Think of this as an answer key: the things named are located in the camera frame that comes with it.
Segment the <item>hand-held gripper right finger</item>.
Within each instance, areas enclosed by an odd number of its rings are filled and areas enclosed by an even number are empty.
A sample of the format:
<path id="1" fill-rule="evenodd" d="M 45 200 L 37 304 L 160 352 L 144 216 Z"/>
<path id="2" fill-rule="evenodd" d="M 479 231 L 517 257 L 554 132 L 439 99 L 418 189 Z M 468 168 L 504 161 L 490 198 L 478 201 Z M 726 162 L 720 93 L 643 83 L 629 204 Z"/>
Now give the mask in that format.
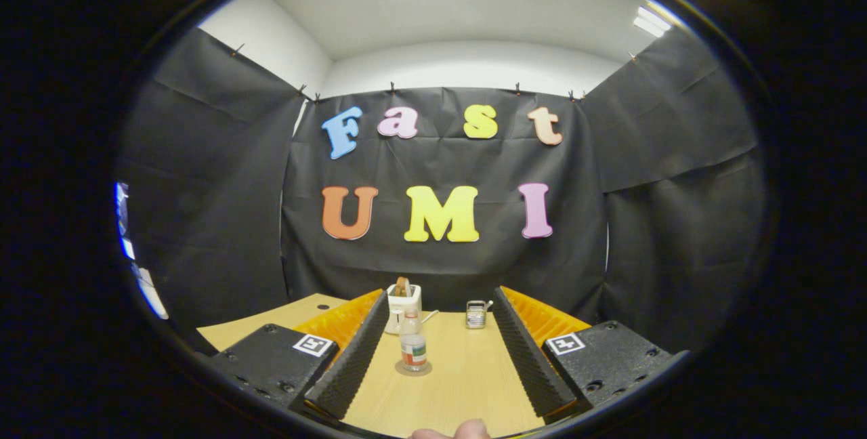
<path id="1" fill-rule="evenodd" d="M 589 325 L 507 287 L 493 314 L 534 412 L 546 423 L 625 398 L 690 352 L 672 354 L 616 320 Z"/>

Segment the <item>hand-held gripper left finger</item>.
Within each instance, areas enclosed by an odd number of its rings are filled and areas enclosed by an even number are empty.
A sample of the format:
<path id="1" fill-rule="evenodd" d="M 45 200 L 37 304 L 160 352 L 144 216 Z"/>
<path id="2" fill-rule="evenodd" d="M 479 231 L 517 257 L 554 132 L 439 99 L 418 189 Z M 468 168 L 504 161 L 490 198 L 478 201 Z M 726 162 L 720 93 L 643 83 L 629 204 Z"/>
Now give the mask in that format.
<path id="1" fill-rule="evenodd" d="M 351 300 L 315 294 L 260 314 L 205 326 L 208 368 L 260 409 L 341 421 L 388 319 L 380 289 Z"/>

